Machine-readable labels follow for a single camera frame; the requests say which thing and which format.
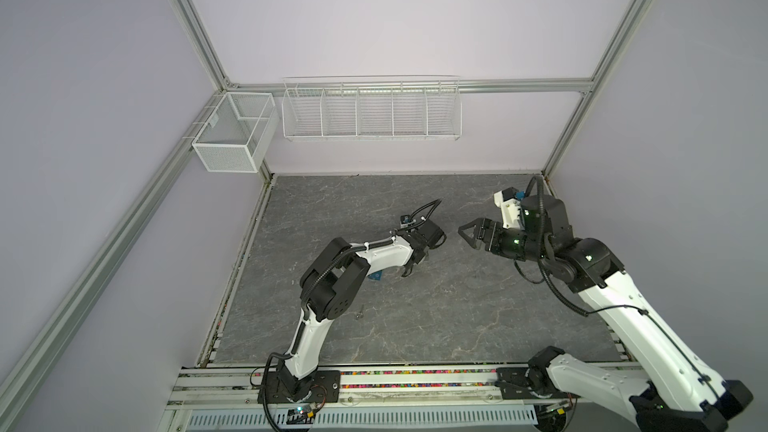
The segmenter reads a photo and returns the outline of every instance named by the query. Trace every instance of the aluminum rail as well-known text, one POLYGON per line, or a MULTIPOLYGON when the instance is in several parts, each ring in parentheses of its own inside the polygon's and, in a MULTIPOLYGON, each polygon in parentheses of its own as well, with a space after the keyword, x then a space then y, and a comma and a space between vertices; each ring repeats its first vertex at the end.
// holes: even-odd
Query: aluminum rail
MULTIPOLYGON (((339 89, 377 88, 377 87, 424 87, 438 86, 439 81, 403 81, 403 82, 312 82, 303 83, 300 88, 339 89)), ((592 80, 576 79, 508 79, 508 80, 459 80, 458 91, 461 93, 493 93, 493 92, 590 92, 592 80)), ((237 84, 228 89, 230 92, 268 92, 274 96, 284 96, 286 84, 237 84)))
POLYGON ((200 58, 200 62, 203 63, 203 67, 208 72, 210 81, 217 90, 225 90, 231 85, 230 81, 226 77, 224 68, 216 55, 216 50, 214 50, 214 45, 210 42, 210 38, 192 4, 192 0, 168 1, 174 8, 176 17, 181 22, 184 31, 187 32, 190 42, 200 58))
POLYGON ((21 419, 45 378, 192 157, 192 139, 211 114, 215 93, 0 386, 0 432, 21 419))
POLYGON ((581 97, 576 105, 576 110, 571 115, 568 123, 565 125, 558 141, 554 144, 552 153, 544 165, 544 176, 549 177, 562 160, 568 146, 571 144, 576 132, 578 132, 581 123, 589 113, 595 98, 603 89, 610 73, 616 67, 621 55, 627 49, 627 45, 632 39, 632 35, 637 30, 645 13, 648 11, 653 0, 632 0, 621 18, 619 27, 616 29, 613 38, 611 38, 608 48, 600 59, 597 69, 592 75, 593 87, 581 97))

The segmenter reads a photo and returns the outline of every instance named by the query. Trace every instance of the vent grille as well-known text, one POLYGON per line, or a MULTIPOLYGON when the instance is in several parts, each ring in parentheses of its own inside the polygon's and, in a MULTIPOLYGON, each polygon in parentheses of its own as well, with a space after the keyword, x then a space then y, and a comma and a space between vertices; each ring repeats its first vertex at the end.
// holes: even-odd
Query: vent grille
MULTIPOLYGON (((283 429, 305 429, 306 425, 285 425, 288 408, 273 411, 275 422, 283 429)), ((535 425, 532 405, 477 405, 435 407, 369 407, 327 408, 322 410, 311 426, 313 429, 341 428, 424 428, 460 427, 466 425, 535 425)), ((187 430, 266 430, 270 426, 264 411, 198 410, 187 430)))

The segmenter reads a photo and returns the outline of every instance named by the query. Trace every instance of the wire basket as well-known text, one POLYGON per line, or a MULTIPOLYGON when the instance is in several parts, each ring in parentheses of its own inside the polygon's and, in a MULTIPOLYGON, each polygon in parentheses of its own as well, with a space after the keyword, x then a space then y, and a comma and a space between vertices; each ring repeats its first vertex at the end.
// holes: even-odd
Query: wire basket
POLYGON ((258 172, 279 121, 272 94, 226 92, 192 147, 209 172, 258 172))
POLYGON ((458 80, 290 86, 283 133, 290 140, 458 139, 458 80))

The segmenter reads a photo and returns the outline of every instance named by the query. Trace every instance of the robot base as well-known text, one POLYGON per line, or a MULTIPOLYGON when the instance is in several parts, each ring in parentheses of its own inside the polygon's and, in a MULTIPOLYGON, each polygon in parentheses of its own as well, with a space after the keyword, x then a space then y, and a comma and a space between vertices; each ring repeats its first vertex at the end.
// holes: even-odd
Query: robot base
POLYGON ((267 400, 270 404, 297 404, 306 402, 316 402, 319 404, 323 399, 325 399, 327 404, 329 402, 339 401, 341 372, 338 370, 317 370, 313 374, 314 379, 308 378, 305 383, 302 383, 299 386, 299 389, 302 390, 299 390, 297 394, 288 390, 288 387, 280 379, 281 374, 279 370, 280 368, 278 368, 277 372, 270 372, 269 375, 266 376, 266 381, 262 381, 261 389, 259 389, 259 404, 262 403, 264 393, 268 394, 267 400))

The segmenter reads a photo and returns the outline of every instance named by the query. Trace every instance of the gray marble surface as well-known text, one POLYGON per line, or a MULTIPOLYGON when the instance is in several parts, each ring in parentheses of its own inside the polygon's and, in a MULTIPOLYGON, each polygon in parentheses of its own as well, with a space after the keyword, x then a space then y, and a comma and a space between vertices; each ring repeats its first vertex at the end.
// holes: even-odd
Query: gray marble surface
MULTIPOLYGON (((338 318, 322 364, 526 361, 548 345, 582 360, 618 360, 599 317, 582 318, 545 284, 521 278, 512 261, 469 247, 456 233, 477 217, 500 219, 494 192, 530 176, 279 177, 235 294, 216 362, 263 363, 288 349, 300 314, 301 275, 334 237, 384 238, 399 216, 434 198, 446 244, 401 278, 364 281, 338 318)), ((522 264, 540 277, 535 264, 522 264)), ((579 300, 567 289, 564 293, 579 300)))

